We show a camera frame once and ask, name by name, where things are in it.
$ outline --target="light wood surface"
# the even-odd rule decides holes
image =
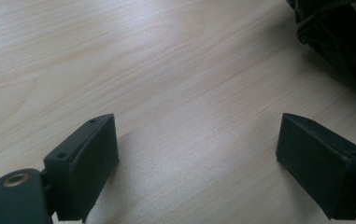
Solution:
[[[114,113],[87,223],[356,223],[276,161],[283,112],[356,144],[356,93],[295,32],[283,0],[0,1],[0,176]]]

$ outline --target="black plastic bag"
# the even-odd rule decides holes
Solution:
[[[354,0],[287,0],[296,14],[297,36],[334,66],[356,89]]]

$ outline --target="black plastic part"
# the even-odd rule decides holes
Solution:
[[[277,158],[328,218],[356,219],[356,146],[317,122],[284,114]]]
[[[44,159],[50,209],[60,220],[85,221],[118,161],[114,116],[84,123]]]
[[[356,0],[287,0],[297,37],[336,68],[356,89]]]
[[[0,178],[0,224],[6,223],[51,223],[37,170],[19,170]]]

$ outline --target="wood grain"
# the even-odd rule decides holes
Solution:
[[[356,223],[276,161],[283,112],[356,144],[356,93],[295,32],[282,0],[0,0],[0,176],[114,113],[87,223]]]

